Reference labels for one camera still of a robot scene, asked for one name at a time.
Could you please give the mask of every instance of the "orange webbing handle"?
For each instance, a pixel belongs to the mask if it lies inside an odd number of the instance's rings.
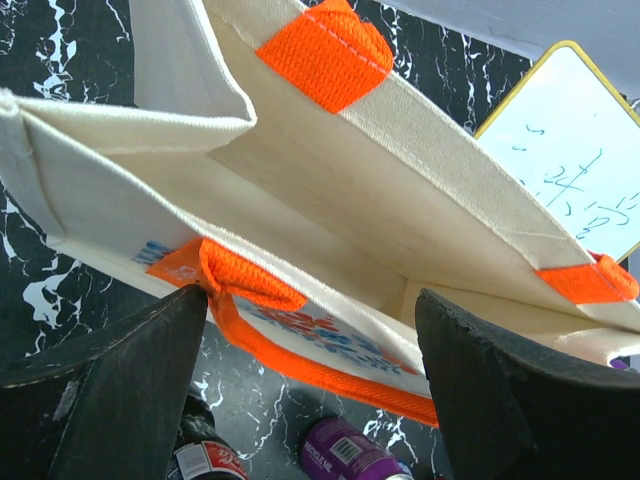
[[[201,283],[209,293],[211,311],[227,340],[265,366],[338,395],[427,425],[438,425],[431,399],[329,368],[280,347],[253,328],[238,314],[231,295],[284,311],[299,310],[307,299],[263,268],[212,240],[192,240],[151,266],[147,273],[177,287]]]
[[[633,276],[609,255],[592,253],[595,264],[537,270],[556,292],[575,305],[628,302],[640,288]]]
[[[369,93],[393,68],[384,37],[362,23],[346,0],[307,9],[256,54],[330,113]]]

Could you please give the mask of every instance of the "canvas tote bag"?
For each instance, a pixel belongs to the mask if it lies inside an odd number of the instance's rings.
[[[48,244],[233,344],[435,425],[430,288],[557,350],[640,353],[637,283],[397,74],[345,0],[131,0],[139,109],[0,94],[0,176]]]

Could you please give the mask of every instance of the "red label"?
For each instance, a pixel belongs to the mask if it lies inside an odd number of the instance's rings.
[[[240,459],[229,447],[217,442],[202,442],[202,445],[209,455],[212,472],[231,473],[239,479],[249,480]]]

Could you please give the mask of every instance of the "stitching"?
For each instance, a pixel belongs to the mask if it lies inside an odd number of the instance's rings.
[[[531,255],[529,254],[529,252],[521,251],[518,247],[516,247],[515,245],[513,245],[511,243],[510,239],[507,239],[507,237],[504,235],[504,232],[508,233],[509,232],[508,230],[502,229],[502,228],[498,228],[498,227],[492,227],[491,226],[491,222],[489,221],[489,218],[486,215],[484,215],[484,212],[471,210],[472,207],[466,206],[464,203],[462,203],[459,200],[459,198],[457,196],[457,192],[455,192],[455,194],[454,194],[454,192],[451,192],[449,189],[446,189],[446,187],[444,187],[444,185],[445,185],[444,182],[442,182],[443,186],[440,186],[440,185],[436,184],[436,181],[435,181],[436,179],[434,178],[435,175],[433,175],[432,169],[429,168],[425,164],[425,162],[423,162],[417,155],[415,155],[414,153],[412,153],[409,150],[407,150],[406,147],[404,147],[403,145],[398,143],[396,140],[394,140],[391,137],[391,135],[389,135],[384,130],[381,130],[380,128],[376,127],[376,125],[374,125],[373,122],[371,122],[366,117],[363,117],[362,115],[357,113],[355,110],[351,109],[350,110],[350,114],[353,115],[356,119],[360,120],[364,125],[368,126],[372,130],[372,134],[377,134],[381,138],[383,138],[385,140],[385,142],[384,143],[378,142],[378,143],[381,146],[383,146],[386,150],[388,150],[389,152],[391,152],[394,155],[398,155],[398,154],[396,152],[394,152],[393,149],[396,149],[396,150],[400,151],[400,153],[404,154],[404,156],[407,159],[412,160],[416,164],[419,164],[420,166],[422,166],[422,168],[424,169],[425,173],[422,173],[420,170],[418,170],[417,168],[413,167],[409,162],[407,162],[406,160],[404,160],[401,157],[400,160],[402,161],[402,163],[404,163],[407,166],[407,168],[410,168],[411,170],[415,171],[418,175],[420,175],[422,178],[424,178],[426,181],[428,181],[434,188],[436,188],[438,191],[444,193],[447,197],[449,197],[451,200],[453,200],[453,202],[456,205],[458,205],[462,210],[464,210],[465,212],[467,212],[468,214],[473,216],[476,220],[478,220],[480,223],[482,223],[487,230],[489,230],[494,235],[496,235],[498,238],[500,238],[510,248],[512,248],[513,250],[518,252],[518,254],[520,254],[522,256],[522,258],[524,258],[529,265],[531,265],[535,269],[539,268],[539,267],[536,267],[536,265],[539,265],[539,262],[537,260],[534,260],[531,257]]]
[[[219,147],[191,147],[188,145],[180,145],[176,147],[157,147],[153,145],[142,145],[140,147],[94,147],[94,150],[101,155],[123,155],[127,153],[207,153],[217,148],[223,147],[224,145],[220,145]]]
[[[604,283],[606,284],[606,286],[607,286],[607,287],[609,287],[609,290],[611,290],[612,292],[614,292],[615,294],[617,294],[617,296],[618,296],[618,300],[619,300],[619,301],[621,301],[621,302],[627,302],[628,300],[627,300],[626,298],[624,298],[624,296],[623,296],[623,295],[622,295],[622,293],[621,293],[621,292],[616,288],[616,286],[615,286],[613,283],[611,283],[611,282],[609,281],[609,279],[607,278],[607,276],[606,276],[606,275],[604,275],[604,274],[600,271],[600,269],[598,268],[598,265],[599,265],[599,264],[597,264],[597,263],[596,263],[595,265],[594,265],[594,264],[591,264],[591,265],[589,265],[589,266],[591,267],[591,269],[592,269],[593,271],[595,271],[595,272],[596,272],[596,274],[598,275],[598,277],[600,277],[600,279],[604,280]]]
[[[322,28],[323,30],[325,30],[329,35],[331,35],[333,38],[335,38],[336,40],[338,40],[342,45],[344,45],[345,47],[347,47],[347,49],[353,53],[356,57],[358,57],[360,60],[362,60],[364,63],[366,63],[367,65],[376,68],[378,71],[382,72],[384,75],[388,75],[390,70],[385,69],[384,67],[381,67],[380,65],[378,65],[376,62],[374,62],[373,60],[368,59],[367,57],[365,57],[364,55],[362,55],[360,52],[358,52],[355,48],[353,48],[351,45],[349,45],[349,43],[344,40],[343,38],[341,38],[337,33],[335,33],[333,30],[331,30],[329,27],[327,27],[326,25],[323,25],[322,23],[320,23],[319,20],[317,20],[316,18],[314,18],[312,15],[308,14],[308,13],[303,13],[303,15],[305,17],[307,17],[309,20],[311,20],[312,22],[315,22],[316,25],[318,25],[320,28]]]
[[[505,233],[509,233],[512,235],[519,235],[519,236],[523,236],[523,237],[534,237],[534,238],[547,238],[549,240],[562,240],[562,241],[566,241],[567,239],[565,237],[561,237],[559,235],[553,235],[550,233],[536,233],[536,232],[521,232],[519,230],[511,230],[508,228],[499,228],[498,230],[501,230]]]

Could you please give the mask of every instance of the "purple can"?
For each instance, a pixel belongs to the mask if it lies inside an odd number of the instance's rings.
[[[311,429],[300,463],[312,480],[413,480],[398,460],[340,418]]]

